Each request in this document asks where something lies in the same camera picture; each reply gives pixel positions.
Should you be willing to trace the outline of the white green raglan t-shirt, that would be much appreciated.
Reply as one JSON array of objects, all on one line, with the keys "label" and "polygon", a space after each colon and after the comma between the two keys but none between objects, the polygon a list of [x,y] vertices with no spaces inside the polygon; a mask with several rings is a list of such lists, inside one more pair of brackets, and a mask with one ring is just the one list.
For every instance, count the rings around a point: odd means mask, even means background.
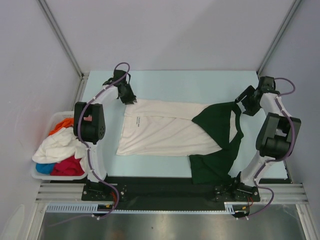
[{"label": "white green raglan t-shirt", "polygon": [[235,102],[138,99],[124,111],[118,156],[188,157],[194,184],[228,185],[244,134]]}]

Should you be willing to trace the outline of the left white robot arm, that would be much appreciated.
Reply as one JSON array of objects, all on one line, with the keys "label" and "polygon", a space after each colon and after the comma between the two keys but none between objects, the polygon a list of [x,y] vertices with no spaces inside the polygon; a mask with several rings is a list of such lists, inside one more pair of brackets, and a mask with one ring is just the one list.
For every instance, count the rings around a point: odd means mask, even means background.
[{"label": "left white robot arm", "polygon": [[117,189],[106,182],[108,174],[98,148],[106,133],[104,107],[117,99],[125,105],[137,102],[130,80],[128,70],[115,69],[112,77],[102,84],[101,90],[90,101],[75,103],[73,132],[85,145],[88,164],[81,197],[83,201],[106,201],[109,196],[113,196],[114,202],[117,201]]}]

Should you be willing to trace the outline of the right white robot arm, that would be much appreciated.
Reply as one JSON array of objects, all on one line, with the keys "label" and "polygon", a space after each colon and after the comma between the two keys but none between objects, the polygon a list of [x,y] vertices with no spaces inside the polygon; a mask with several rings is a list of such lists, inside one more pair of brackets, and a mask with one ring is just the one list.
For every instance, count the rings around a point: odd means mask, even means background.
[{"label": "right white robot arm", "polygon": [[286,110],[282,96],[295,90],[295,85],[287,78],[262,76],[256,88],[250,85],[235,99],[245,115],[252,117],[261,109],[266,114],[255,142],[256,154],[238,174],[241,183],[230,188],[235,200],[242,201],[247,197],[248,187],[255,189],[254,195],[259,193],[258,189],[270,191],[268,187],[259,186],[260,179],[273,164],[286,160],[292,154],[301,120]]}]

